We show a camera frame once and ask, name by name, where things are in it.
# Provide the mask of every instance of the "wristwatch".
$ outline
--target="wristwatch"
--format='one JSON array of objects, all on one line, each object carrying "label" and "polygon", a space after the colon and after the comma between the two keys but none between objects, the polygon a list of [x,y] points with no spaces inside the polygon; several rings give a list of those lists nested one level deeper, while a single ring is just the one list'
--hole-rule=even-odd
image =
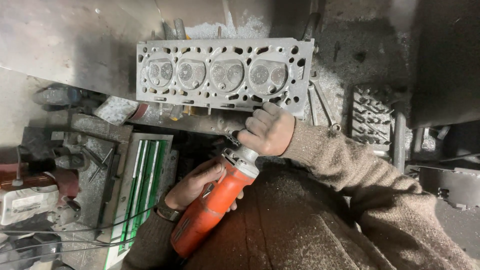
[{"label": "wristwatch", "polygon": [[167,196],[167,194],[168,191],[165,191],[160,197],[158,204],[156,205],[157,211],[158,213],[162,214],[165,219],[178,222],[184,211],[178,211],[168,207],[168,205],[165,203],[165,196]]}]

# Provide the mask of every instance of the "cable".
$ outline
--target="cable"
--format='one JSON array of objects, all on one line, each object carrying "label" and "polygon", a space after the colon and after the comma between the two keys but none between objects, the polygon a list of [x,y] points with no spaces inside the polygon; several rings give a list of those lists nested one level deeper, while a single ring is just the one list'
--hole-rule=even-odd
[{"label": "cable", "polygon": [[29,245],[29,246],[24,246],[24,247],[19,247],[15,249],[10,249],[7,251],[0,252],[0,255],[9,253],[15,250],[20,250],[20,249],[26,249],[26,248],[31,248],[31,247],[36,247],[36,246],[43,246],[43,245],[57,245],[57,244],[64,244],[64,243],[80,243],[80,244],[89,244],[89,245],[102,245],[102,246],[115,246],[115,245],[123,245],[127,244],[133,241],[133,238],[130,238],[128,240],[124,240],[121,242],[116,242],[116,243],[94,243],[94,242],[88,242],[88,241],[59,241],[59,242],[53,242],[53,243],[43,243],[43,244],[38,244],[38,245]]},{"label": "cable", "polygon": [[3,262],[3,263],[0,263],[0,265],[4,265],[4,264],[7,264],[7,263],[24,261],[24,260],[31,260],[31,259],[35,259],[35,258],[41,258],[41,257],[44,257],[44,256],[51,256],[51,255],[55,255],[55,254],[64,254],[64,253],[71,253],[71,252],[77,252],[77,251],[86,251],[86,250],[92,250],[92,249],[101,249],[101,248],[106,248],[106,247],[114,247],[114,246],[118,246],[118,245],[122,245],[122,244],[115,243],[115,245],[111,245],[111,246],[98,246],[98,247],[91,247],[91,248],[85,248],[85,249],[68,250],[68,251],[60,251],[60,252],[49,253],[49,254],[42,254],[42,255],[39,255],[39,256],[35,256],[35,257],[29,257],[29,258],[23,258],[23,259],[18,259],[18,260],[6,261],[6,262]]},{"label": "cable", "polygon": [[83,230],[73,230],[73,231],[58,231],[58,232],[51,232],[51,231],[16,231],[16,230],[0,230],[0,233],[47,233],[47,234],[57,234],[57,233],[84,233],[84,232],[91,232],[91,231],[101,231],[101,230],[104,230],[104,229],[109,229],[109,228],[113,228],[117,225],[120,225],[120,224],[123,224],[133,218],[136,218],[138,216],[140,216],[141,214],[151,210],[153,207],[147,209],[147,210],[144,210],[134,216],[131,216],[129,218],[127,218],[126,220],[124,221],[121,221],[121,222],[118,222],[118,223],[115,223],[115,224],[112,224],[112,225],[109,225],[109,226],[106,226],[106,227],[102,227],[102,228],[93,228],[93,229],[83,229]]}]

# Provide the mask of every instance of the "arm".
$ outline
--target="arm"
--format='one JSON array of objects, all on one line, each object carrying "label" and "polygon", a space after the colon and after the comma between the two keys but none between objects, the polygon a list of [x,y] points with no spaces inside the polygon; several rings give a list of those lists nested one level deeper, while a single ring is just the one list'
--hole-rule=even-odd
[{"label": "arm", "polygon": [[[362,233],[395,267],[472,268],[468,256],[443,232],[435,217],[436,198],[423,192],[417,181],[401,175],[367,146],[325,127],[296,121],[292,134],[281,135],[291,138],[289,144],[277,146],[270,133],[289,130],[285,125],[291,125],[291,120],[285,110],[268,103],[263,108],[271,115],[268,126],[261,121],[267,126],[265,132],[247,126],[239,141],[254,150],[263,147],[263,154],[280,153],[298,160],[322,182],[351,196],[350,208]],[[256,120],[250,120],[251,125],[257,123],[259,114],[254,113]]]},{"label": "arm", "polygon": [[[225,168],[217,160],[200,164],[187,174],[165,196],[165,204],[171,209],[183,211],[201,193],[204,185],[217,180]],[[234,202],[230,206],[237,208]],[[176,224],[164,219],[157,210],[138,229],[130,251],[122,263],[122,270],[171,269],[177,254],[170,243],[170,236]]]}]

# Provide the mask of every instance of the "sweater sleeve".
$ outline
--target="sweater sleeve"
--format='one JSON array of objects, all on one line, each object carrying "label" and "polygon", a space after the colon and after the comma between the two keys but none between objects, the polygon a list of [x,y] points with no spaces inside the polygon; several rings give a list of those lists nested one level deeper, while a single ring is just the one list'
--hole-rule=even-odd
[{"label": "sweater sleeve", "polygon": [[321,182],[351,196],[350,210],[362,233],[397,269],[473,269],[441,228],[436,198],[368,146],[296,120],[282,157],[303,163]]},{"label": "sweater sleeve", "polygon": [[170,269],[177,255],[170,243],[175,223],[151,212],[139,227],[121,270]]}]

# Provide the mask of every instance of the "concrete floor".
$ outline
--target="concrete floor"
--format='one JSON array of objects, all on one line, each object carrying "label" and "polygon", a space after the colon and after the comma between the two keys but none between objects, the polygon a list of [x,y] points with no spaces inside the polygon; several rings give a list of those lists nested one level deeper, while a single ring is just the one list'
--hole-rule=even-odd
[{"label": "concrete floor", "polygon": [[51,83],[0,67],[0,163],[16,162],[24,127],[45,125],[47,113],[30,97]]}]

